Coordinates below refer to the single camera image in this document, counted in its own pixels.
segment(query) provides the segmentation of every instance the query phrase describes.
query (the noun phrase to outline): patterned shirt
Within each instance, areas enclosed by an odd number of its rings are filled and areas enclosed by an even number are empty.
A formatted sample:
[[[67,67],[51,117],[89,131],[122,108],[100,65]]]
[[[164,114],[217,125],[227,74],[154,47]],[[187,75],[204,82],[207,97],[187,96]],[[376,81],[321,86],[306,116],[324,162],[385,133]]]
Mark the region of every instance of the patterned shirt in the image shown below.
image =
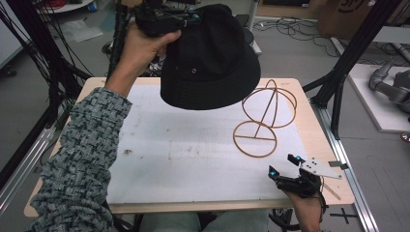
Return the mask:
[[[71,112],[61,148],[43,167],[43,185],[31,205],[39,217],[27,231],[110,231],[102,207],[117,156],[118,134],[132,104],[97,88]]]

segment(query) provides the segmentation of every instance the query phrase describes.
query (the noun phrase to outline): human hand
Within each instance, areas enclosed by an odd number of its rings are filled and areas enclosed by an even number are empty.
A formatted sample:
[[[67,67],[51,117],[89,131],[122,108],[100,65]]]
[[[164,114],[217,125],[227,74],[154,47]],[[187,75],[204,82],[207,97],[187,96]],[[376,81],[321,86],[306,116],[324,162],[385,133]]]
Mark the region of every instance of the human hand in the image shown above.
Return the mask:
[[[180,36],[181,31],[176,31],[160,37],[148,37],[135,22],[130,22],[120,62],[105,83],[105,88],[126,97],[136,78],[144,73],[154,57],[163,56],[166,45]]]
[[[293,203],[295,215],[299,221],[302,232],[319,231],[322,206],[320,205],[317,193],[308,198],[302,198],[289,191],[284,191],[284,193]]]

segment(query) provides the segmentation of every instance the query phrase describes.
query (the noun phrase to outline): table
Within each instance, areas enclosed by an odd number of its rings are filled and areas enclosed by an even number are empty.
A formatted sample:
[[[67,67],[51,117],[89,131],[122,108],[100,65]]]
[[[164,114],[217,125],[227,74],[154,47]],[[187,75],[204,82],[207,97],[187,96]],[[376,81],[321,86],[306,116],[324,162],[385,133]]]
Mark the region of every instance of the table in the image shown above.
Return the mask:
[[[269,79],[262,78],[260,84],[264,85]],[[87,80],[79,100],[87,96],[94,88],[104,85],[103,77],[94,77]],[[292,92],[298,100],[298,113],[295,118],[295,125],[301,137],[302,143],[306,149],[308,157],[315,157],[322,162],[336,160],[334,153],[325,137],[305,93],[298,80],[293,78],[276,78],[278,87]],[[159,78],[140,77],[136,80],[135,85],[158,85]],[[58,151],[59,143],[53,149],[52,154]],[[354,202],[352,190],[347,183],[344,174],[339,168],[335,171],[342,175],[342,180],[325,178],[323,194],[329,205],[346,205]],[[34,188],[32,196],[40,189],[42,181],[39,180]],[[240,210],[240,209],[265,209],[265,208],[289,208],[292,207],[290,200],[281,195],[277,199],[268,200],[223,200],[210,202],[159,202],[159,203],[139,203],[139,204],[110,204],[114,214],[135,214],[135,213],[152,213],[152,212],[181,212],[181,211],[220,211],[220,210]],[[35,217],[35,210],[27,203],[24,214],[28,217]]]

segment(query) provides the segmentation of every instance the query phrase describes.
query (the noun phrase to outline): floor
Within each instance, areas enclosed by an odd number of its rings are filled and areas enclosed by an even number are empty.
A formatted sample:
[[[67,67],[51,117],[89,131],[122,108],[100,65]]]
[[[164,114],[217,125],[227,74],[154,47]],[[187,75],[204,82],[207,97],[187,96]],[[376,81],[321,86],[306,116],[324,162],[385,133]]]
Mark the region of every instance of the floor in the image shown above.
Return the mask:
[[[110,9],[112,7],[109,4],[102,4],[99,11],[93,14],[81,9],[59,15],[61,22],[86,19],[89,27],[102,29],[103,35],[92,40],[69,42],[94,76],[105,76],[107,72],[108,59],[101,48],[112,40],[110,28],[113,27],[113,14]],[[303,30],[315,33],[314,28]],[[329,41],[298,41],[282,33],[276,28],[253,31],[263,52],[259,57],[262,77],[294,77],[305,85],[328,73],[337,62],[337,57],[328,54],[336,54]],[[380,64],[394,56],[398,64],[408,66],[398,55],[390,53],[391,51],[388,54],[378,47],[380,44],[373,44],[359,62]],[[17,70],[16,76],[7,76],[3,72],[0,75],[0,130],[6,131],[0,135],[1,168],[47,106],[47,86],[30,58],[21,53],[14,58],[12,64]],[[314,96],[316,91],[308,92],[307,96]],[[331,101],[329,112],[332,112]],[[376,220],[376,231],[408,231],[410,201],[406,197],[410,195],[410,144],[402,142],[398,133],[377,130],[349,80],[346,80],[344,87],[339,135]],[[23,209],[39,178],[38,169],[35,168],[28,176],[12,202],[8,206],[2,206],[2,209],[7,207],[7,210],[0,217],[0,231],[21,231],[32,220],[24,216]],[[362,231],[356,214],[353,206],[331,207],[324,217],[322,227],[331,231]],[[280,229],[271,225],[270,231]]]

